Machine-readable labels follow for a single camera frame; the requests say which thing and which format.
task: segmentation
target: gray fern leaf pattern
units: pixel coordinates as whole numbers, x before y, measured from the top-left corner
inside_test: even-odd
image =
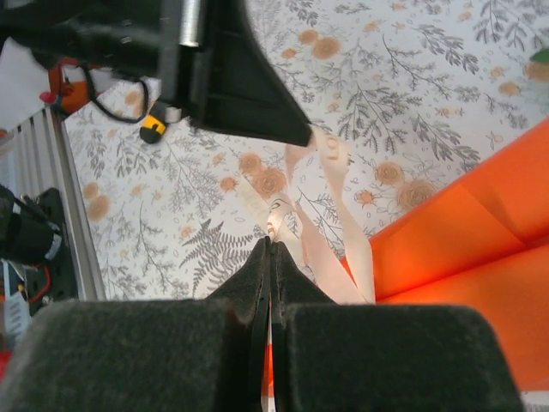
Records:
[[[127,264],[110,264],[107,259],[106,266],[101,269],[101,276],[111,299],[132,300],[142,297],[147,291],[145,282],[132,273]]]
[[[261,228],[259,225],[254,226],[254,237],[256,238],[264,238],[267,236],[267,233]]]
[[[367,11],[371,10],[370,7],[366,6],[364,3],[352,3],[352,4],[338,4],[334,12],[337,14],[345,14],[345,15],[356,15],[360,13],[361,11]]]
[[[107,146],[103,142],[102,135],[99,130],[92,130],[90,139],[86,144],[86,154],[89,159],[89,166],[94,172],[94,177],[99,179],[105,170],[105,154]]]
[[[474,25],[476,40],[488,43],[504,43],[521,52],[530,46],[539,49],[547,44],[546,33],[537,30],[538,19],[547,19],[549,4],[543,0],[526,0],[514,4],[501,0],[488,0],[482,5],[482,17]]]
[[[525,412],[549,412],[549,405],[540,405],[536,403],[525,403]]]
[[[176,264],[170,258],[169,247],[162,245],[157,239],[163,230],[148,222],[143,213],[143,205],[139,208],[138,233],[134,246],[134,258],[143,256],[142,272],[153,275],[155,284],[161,293],[174,299],[184,299],[189,295],[189,284],[174,276]]]
[[[120,136],[117,145],[117,177],[145,174],[158,169],[162,152],[159,148],[151,148],[142,142],[138,134],[133,132],[128,136]]]
[[[210,227],[211,219],[201,224],[192,239],[183,247],[192,250],[183,259],[179,268],[194,261],[192,295],[202,282],[207,282],[207,290],[213,292],[236,272],[250,255],[253,234],[234,236],[222,231],[224,223]]]
[[[318,13],[313,9],[314,0],[286,0],[286,7],[309,26],[314,27],[318,21]]]
[[[452,161],[454,157],[457,157],[461,161],[464,171],[469,171],[479,164],[480,153],[462,144],[462,136],[452,130],[449,124],[440,121],[429,124],[419,114],[411,121],[413,131],[421,142],[431,144],[432,152],[437,160]]]
[[[338,120],[339,135],[345,139],[363,138],[363,146],[378,152],[381,148],[394,155],[398,143],[404,143],[407,131],[390,125],[391,120],[404,114],[411,106],[419,106],[421,98],[408,93],[395,93],[389,88],[363,89],[347,102],[349,111]]]
[[[169,209],[173,213],[183,212],[191,204],[201,218],[207,216],[223,198],[218,179],[199,158],[193,154],[179,154],[167,143],[168,155],[162,163],[167,179],[173,183]]]
[[[472,74],[479,71],[479,59],[463,51],[463,39],[449,36],[442,28],[433,25],[422,24],[414,30],[423,36],[421,45],[435,56],[443,54],[450,65],[461,66]]]

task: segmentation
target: orange paper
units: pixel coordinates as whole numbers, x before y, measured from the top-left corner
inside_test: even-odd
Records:
[[[549,390],[548,156],[549,119],[371,239],[377,301],[476,309],[525,391]]]
[[[549,384],[549,245],[392,296],[383,303],[467,305],[498,335],[523,391]]]
[[[549,120],[371,239],[376,295],[390,297],[549,234]]]

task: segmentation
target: black plastic housing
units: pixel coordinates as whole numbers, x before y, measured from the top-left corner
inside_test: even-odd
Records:
[[[67,21],[9,34],[42,63],[71,57],[128,79],[158,77],[166,84],[160,99],[197,128],[307,145],[309,120],[257,45],[244,0],[200,3],[198,47],[179,45],[181,15],[169,11],[181,10],[181,0],[96,2]]]
[[[47,222],[29,214],[28,209],[15,212],[14,205],[14,195],[0,185],[0,259],[40,264],[51,248],[55,232]]]

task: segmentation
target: black foam pad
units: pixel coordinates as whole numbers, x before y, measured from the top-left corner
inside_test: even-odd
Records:
[[[287,365],[292,412],[522,411],[492,329],[465,307],[292,305]]]
[[[264,370],[268,365],[270,257],[269,237],[258,240],[242,268],[206,298],[228,300],[248,332],[248,405],[254,411],[267,410],[268,405],[263,394],[268,389]]]
[[[273,244],[270,260],[271,333],[276,409],[288,410],[286,310],[293,303],[335,303],[297,267],[286,245]]]
[[[245,327],[226,300],[59,303],[0,385],[2,412],[244,410]]]

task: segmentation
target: floral backdrop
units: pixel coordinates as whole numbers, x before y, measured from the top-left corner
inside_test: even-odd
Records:
[[[549,113],[545,0],[250,0],[256,40],[311,122],[350,143],[345,201],[372,235]],[[137,88],[104,102],[138,115]],[[283,146],[173,126],[148,146],[138,126],[86,106],[66,122],[110,299],[202,297],[264,233],[235,192],[286,189]],[[317,159],[292,194],[342,254]]]

